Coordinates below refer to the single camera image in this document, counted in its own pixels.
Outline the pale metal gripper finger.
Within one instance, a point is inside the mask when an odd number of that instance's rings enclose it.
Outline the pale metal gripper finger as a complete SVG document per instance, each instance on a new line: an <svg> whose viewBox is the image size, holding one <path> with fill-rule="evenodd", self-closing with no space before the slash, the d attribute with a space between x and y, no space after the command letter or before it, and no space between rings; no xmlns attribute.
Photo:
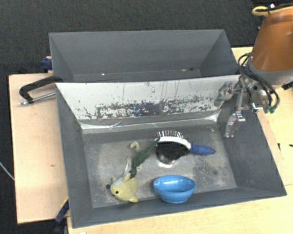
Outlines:
<svg viewBox="0 0 293 234"><path fill-rule="evenodd" d="M239 129L239 127L246 121L246 118L242 113L236 112L230 115L227 120L225 127L225 138L234 137L234 133Z"/></svg>
<svg viewBox="0 0 293 234"><path fill-rule="evenodd" d="M232 82L225 82L218 90L218 95L215 98L214 105L221 106L224 101L228 101L234 95L234 87Z"/></svg>

